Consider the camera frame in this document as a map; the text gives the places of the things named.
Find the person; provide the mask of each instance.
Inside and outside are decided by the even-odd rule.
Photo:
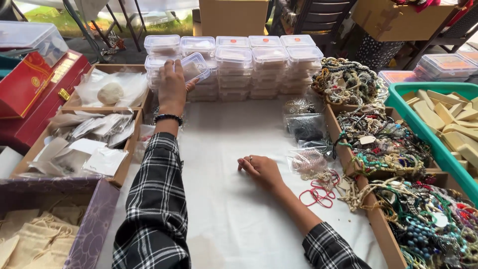
[[[168,60],[160,68],[162,91],[155,134],[144,154],[141,168],[126,201],[126,219],[114,242],[115,269],[191,268],[186,244],[187,209],[181,178],[183,164],[176,140],[186,94],[181,62]],[[264,190],[272,193],[305,236],[305,256],[316,269],[369,269],[334,229],[310,211],[285,185],[277,164],[262,156],[238,159]]]

